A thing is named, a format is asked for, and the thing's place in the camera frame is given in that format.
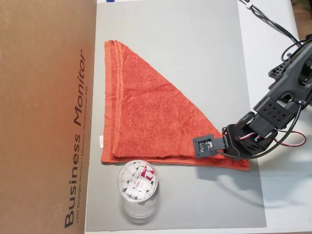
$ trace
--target cardboard box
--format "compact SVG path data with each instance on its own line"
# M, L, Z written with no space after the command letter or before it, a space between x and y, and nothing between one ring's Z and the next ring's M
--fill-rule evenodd
M0 9L0 233L84 233L95 0Z

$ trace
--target gray mat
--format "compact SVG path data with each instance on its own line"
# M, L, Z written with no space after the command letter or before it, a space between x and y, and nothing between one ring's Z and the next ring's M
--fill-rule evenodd
M139 54L217 129L250 110L236 0L98 4L86 230L265 227L257 161L249 172L155 165L158 213L140 226L125 219L116 185L121 165L101 164L98 139L104 127L104 42L110 39Z

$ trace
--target white cube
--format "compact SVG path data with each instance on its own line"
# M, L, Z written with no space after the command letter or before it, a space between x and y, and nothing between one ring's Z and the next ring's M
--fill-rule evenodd
M121 183L121 187L122 187L123 189L126 189L126 188L128 187L128 182L127 182L127 181L122 182L122 183Z
M135 163L133 163L133 165L134 165L136 168L138 168L138 167L140 166L140 162L135 162Z
M144 195L145 195L145 193L140 191L140 192L138 192L137 198L138 199L144 199Z
M136 183L137 178L135 176L131 177L131 181L133 181L134 183Z
M146 166L146 162L140 162L140 166L145 167Z
M146 185L146 190L151 190L152 189L152 184L147 184Z
M147 172L147 173L145 173L145 177L153 178L153 173Z
M147 166L146 166L146 170L147 170L148 172L151 172L153 169L151 168L150 165L147 165Z
M137 172L137 169L136 169L136 167L135 167L134 164L130 164L130 165L127 167L127 170L128 170L128 172L129 172L131 175L133 175L135 172Z
M128 183L128 188L133 188L135 186L135 183L131 180Z
M128 187L127 190L126 190L126 194L131 195L132 191L133 191L133 188L129 188Z
M135 178L138 178L138 176L141 174L140 170L137 170L136 173L133 175Z
M136 198L138 195L139 190L138 189L132 189L131 197Z
M148 198L149 196L150 196L150 194L149 194L149 193L146 193L146 194L144 195L144 199Z
M139 173L141 173L142 171L143 171L143 166L139 166L139 168L137 169L137 171L139 172Z
M123 175L122 175L122 180L123 181L129 181L131 179L132 175L129 173L129 172L125 172Z

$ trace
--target orange towel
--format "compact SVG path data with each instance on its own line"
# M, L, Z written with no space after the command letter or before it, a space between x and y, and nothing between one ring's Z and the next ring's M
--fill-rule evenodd
M102 162L155 163L248 170L247 160L197 159L192 138L221 137L204 114L147 62L119 41L105 42Z

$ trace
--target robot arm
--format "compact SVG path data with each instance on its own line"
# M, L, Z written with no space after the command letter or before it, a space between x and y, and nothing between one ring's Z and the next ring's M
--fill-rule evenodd
M312 101L312 40L295 51L288 61L272 69L269 76L275 81L253 108L256 113L248 112L236 124L224 127L222 138L207 135L193 139L197 158L217 153L237 159L256 158L264 155L262 152L277 136L277 129L285 129L294 119L292 130L301 110Z

